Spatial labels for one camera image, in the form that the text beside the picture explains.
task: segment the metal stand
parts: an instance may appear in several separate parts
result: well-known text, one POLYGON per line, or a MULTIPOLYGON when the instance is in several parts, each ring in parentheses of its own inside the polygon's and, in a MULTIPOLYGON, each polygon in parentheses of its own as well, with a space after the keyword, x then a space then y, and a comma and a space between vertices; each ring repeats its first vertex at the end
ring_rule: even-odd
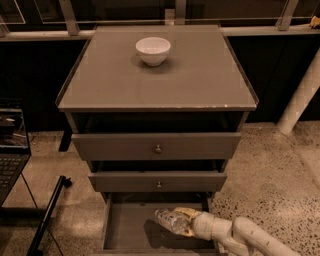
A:
POLYGON ((24 209, 24 208, 22 208, 22 209, 21 208, 20 209, 1 208, 0 209, 0 217, 1 218, 20 219, 20 218, 31 218, 32 217, 33 219, 34 218, 39 219, 39 217, 40 217, 41 221, 38 225, 37 232, 34 235, 32 243, 29 247, 28 253, 26 254, 27 256, 42 255, 42 252, 38 249, 38 247, 41 243, 43 234, 49 225, 51 214, 52 214, 54 207, 58 201, 61 189, 63 186, 70 187, 71 185, 72 185, 72 182, 71 182, 70 178, 67 179, 65 176, 60 176, 45 211, 43 211, 42 209, 40 209, 40 210, 36 209, 34 211, 31 211, 30 209, 24 209))
POLYGON ((52 196, 50 198, 50 201, 48 203, 45 215, 43 219, 41 220, 37 232, 32 240, 32 243, 29 247, 29 251, 27 253, 27 256, 35 256, 35 255, 42 255, 42 253, 38 250, 39 244, 42 240, 43 234, 49 224, 51 214, 53 212, 53 209, 56 205, 56 202, 59 198, 61 189, 63 186, 69 187, 71 186, 71 180, 67 179, 65 176, 60 176, 57 185, 52 193, 52 196))

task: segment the nightstand top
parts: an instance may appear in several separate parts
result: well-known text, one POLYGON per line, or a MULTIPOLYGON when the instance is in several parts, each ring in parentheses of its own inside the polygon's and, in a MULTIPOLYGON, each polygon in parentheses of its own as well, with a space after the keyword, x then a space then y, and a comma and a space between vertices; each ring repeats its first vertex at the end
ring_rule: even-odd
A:
POLYGON ((58 105, 62 111, 254 110, 245 82, 214 25, 100 26, 58 105), (170 41, 168 58, 149 67, 136 54, 142 38, 170 41))

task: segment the gray nightstand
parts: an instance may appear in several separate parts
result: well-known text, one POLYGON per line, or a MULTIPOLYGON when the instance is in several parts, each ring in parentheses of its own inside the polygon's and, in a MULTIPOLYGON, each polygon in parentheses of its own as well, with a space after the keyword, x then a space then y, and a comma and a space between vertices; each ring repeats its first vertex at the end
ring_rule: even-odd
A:
MULTIPOLYGON (((107 234, 117 233, 106 236, 109 254, 154 251, 150 230, 157 237, 159 227, 144 225, 157 208, 210 207, 207 193, 222 188, 241 126, 257 105, 214 25, 98 27, 66 86, 58 107, 93 188, 105 198, 107 234), (136 42, 149 36, 172 45, 158 67, 136 56, 136 42)), ((216 251, 204 241, 157 239, 160 254, 216 251)))

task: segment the drawer knob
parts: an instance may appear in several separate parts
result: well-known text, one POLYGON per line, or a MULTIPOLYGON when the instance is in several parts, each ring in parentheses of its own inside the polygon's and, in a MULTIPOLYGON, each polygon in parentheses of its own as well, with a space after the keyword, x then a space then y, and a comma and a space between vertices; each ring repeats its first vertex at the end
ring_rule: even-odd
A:
POLYGON ((162 183, 160 181, 157 183, 157 188, 162 188, 162 183))
POLYGON ((161 152, 162 152, 162 148, 161 148, 160 145, 158 144, 158 145, 155 146, 155 148, 154 148, 154 153, 161 154, 161 152))

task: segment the laptop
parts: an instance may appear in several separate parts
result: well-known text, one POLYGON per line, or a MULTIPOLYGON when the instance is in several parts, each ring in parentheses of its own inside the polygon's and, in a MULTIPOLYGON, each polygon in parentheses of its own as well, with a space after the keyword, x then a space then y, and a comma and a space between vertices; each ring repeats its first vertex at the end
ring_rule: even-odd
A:
POLYGON ((22 101, 0 99, 0 207, 30 156, 22 101))

